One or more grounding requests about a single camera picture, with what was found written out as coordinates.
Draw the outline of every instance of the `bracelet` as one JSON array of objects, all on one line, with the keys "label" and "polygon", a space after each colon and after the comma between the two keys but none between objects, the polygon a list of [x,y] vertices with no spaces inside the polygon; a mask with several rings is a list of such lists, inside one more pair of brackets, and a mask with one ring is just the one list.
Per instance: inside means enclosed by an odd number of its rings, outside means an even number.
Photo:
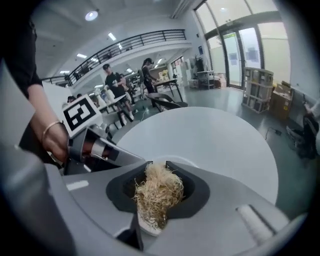
[{"label": "bracelet", "polygon": [[47,128],[45,128],[45,130],[43,131],[42,137],[41,137],[41,144],[43,144],[44,137],[45,137],[46,133],[48,132],[48,130],[49,130],[52,126],[54,126],[54,125],[56,125],[56,124],[61,124],[61,122],[60,122],[60,121],[52,122],[52,123],[50,123],[50,124],[47,126]]}]

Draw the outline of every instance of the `table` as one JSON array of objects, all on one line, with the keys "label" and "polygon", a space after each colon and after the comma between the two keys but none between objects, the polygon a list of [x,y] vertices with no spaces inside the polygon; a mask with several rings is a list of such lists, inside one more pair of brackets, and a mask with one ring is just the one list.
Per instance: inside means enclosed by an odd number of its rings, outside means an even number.
[{"label": "table", "polygon": [[154,87],[155,92],[156,92],[156,93],[158,92],[158,87],[159,87],[159,86],[169,86],[170,91],[171,91],[171,93],[172,93],[172,96],[174,97],[175,95],[174,95],[174,92],[172,91],[172,88],[171,88],[170,83],[173,83],[173,85],[176,87],[176,89],[178,90],[178,93],[179,93],[179,96],[180,96],[181,101],[184,102],[184,100],[182,99],[182,96],[181,96],[179,87],[178,87],[178,85],[177,85],[177,79],[171,79],[171,80],[168,80],[168,81],[155,82],[155,83],[153,84],[153,87]]},{"label": "table", "polygon": [[253,126],[231,113],[208,107],[164,111],[136,125],[117,146],[148,161],[175,161],[231,177],[276,203],[273,153]]},{"label": "table", "polygon": [[[114,112],[117,112],[115,106],[117,106],[118,108],[120,108],[123,112],[123,114],[125,115],[125,117],[130,121],[130,122],[133,122],[133,120],[131,119],[128,111],[121,105],[121,102],[120,100],[123,99],[124,97],[126,97],[126,95],[122,95],[118,98],[115,98],[113,102],[107,104],[106,106],[103,106],[103,107],[99,107],[98,110],[103,113],[104,111],[106,111],[108,114],[109,114],[109,111],[108,111],[108,107],[111,107],[113,109]],[[120,118],[120,123],[122,126],[125,126],[125,124],[122,122],[121,118]]]}]

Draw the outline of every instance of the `black chair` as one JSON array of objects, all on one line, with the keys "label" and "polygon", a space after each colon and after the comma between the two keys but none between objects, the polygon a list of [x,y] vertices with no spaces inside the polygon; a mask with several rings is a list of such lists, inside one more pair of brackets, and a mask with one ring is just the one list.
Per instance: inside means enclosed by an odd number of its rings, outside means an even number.
[{"label": "black chair", "polygon": [[188,103],[186,102],[175,102],[170,96],[163,93],[149,93],[147,97],[154,103],[156,103],[156,107],[159,112],[163,110],[173,110],[178,108],[188,107]]}]

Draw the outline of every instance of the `box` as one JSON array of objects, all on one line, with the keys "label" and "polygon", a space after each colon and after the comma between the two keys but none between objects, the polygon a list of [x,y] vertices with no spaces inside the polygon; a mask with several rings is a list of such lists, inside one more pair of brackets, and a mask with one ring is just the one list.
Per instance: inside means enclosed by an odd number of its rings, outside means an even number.
[{"label": "box", "polygon": [[269,112],[280,120],[286,120],[289,116],[293,94],[294,91],[291,88],[278,84],[271,95]]}]

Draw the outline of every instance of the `floor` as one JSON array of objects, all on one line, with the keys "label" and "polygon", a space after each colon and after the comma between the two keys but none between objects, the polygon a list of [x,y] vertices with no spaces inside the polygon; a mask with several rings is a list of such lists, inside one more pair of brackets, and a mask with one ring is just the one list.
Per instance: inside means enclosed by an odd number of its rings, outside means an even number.
[{"label": "floor", "polygon": [[[294,151],[294,146],[286,135],[286,125],[294,126],[293,122],[289,120],[288,123],[281,123],[268,112],[258,114],[242,106],[242,91],[238,89],[199,90],[182,87],[180,91],[183,101],[189,106],[216,108],[233,113],[255,127],[264,138],[269,127],[280,130],[281,136],[269,130],[266,137],[278,169],[276,206],[291,220],[308,210],[316,185],[316,167],[313,161],[301,160]],[[173,99],[180,101],[178,92],[173,92]],[[152,108],[150,100],[138,101],[135,108],[138,110],[136,120],[143,121],[158,113],[156,108]]]}]

